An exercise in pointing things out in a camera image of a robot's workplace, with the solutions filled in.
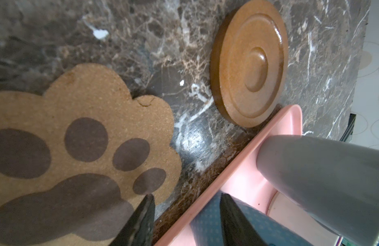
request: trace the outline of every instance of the pink tray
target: pink tray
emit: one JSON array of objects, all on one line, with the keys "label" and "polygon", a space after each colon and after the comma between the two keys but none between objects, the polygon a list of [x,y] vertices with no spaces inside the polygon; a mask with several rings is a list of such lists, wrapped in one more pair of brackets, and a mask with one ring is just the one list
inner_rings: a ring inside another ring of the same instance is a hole
[{"label": "pink tray", "polygon": [[277,190],[256,168],[262,142],[272,135],[301,135],[302,110],[299,105],[281,109],[265,128],[236,156],[214,182],[198,197],[155,246],[195,246],[189,223],[222,190],[266,214]]}]

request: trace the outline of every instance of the brown ceramic lid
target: brown ceramic lid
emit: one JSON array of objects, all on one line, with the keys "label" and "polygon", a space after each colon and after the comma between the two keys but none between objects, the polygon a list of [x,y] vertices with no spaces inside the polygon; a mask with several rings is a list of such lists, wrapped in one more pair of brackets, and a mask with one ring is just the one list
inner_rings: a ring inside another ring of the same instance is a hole
[{"label": "brown ceramic lid", "polygon": [[275,7],[251,0],[230,13],[216,35],[210,61],[215,104],[230,122],[262,123],[283,90],[288,37]]}]

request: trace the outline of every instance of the gray cup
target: gray cup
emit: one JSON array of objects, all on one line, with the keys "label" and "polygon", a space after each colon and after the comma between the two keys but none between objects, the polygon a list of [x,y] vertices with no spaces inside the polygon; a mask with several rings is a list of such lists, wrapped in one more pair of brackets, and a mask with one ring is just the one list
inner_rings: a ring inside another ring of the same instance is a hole
[{"label": "gray cup", "polygon": [[379,150],[277,135],[262,144],[257,168],[335,233],[358,246],[379,245]]}]

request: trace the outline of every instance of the paw-shaped cork mat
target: paw-shaped cork mat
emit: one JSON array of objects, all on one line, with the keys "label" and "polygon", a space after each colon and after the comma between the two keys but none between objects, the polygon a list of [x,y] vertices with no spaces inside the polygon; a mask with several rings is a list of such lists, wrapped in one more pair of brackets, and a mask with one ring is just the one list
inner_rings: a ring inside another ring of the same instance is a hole
[{"label": "paw-shaped cork mat", "polygon": [[43,96],[0,92],[0,244],[108,245],[145,194],[159,204],[177,184],[173,124],[97,64]]}]

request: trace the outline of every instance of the marble countertop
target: marble countertop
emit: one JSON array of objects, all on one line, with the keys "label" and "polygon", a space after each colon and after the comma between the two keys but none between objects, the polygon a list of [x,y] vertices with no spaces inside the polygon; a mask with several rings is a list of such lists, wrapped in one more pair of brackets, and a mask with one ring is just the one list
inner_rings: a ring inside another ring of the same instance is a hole
[{"label": "marble countertop", "polygon": [[[157,206],[156,240],[269,121],[252,129],[229,123],[209,86],[218,27],[245,2],[0,1],[0,90],[41,95],[76,64],[93,62],[116,71],[133,97],[167,101],[183,171]],[[304,134],[338,140],[348,123],[370,0],[271,2],[289,38],[285,90],[272,115],[299,104]]]}]

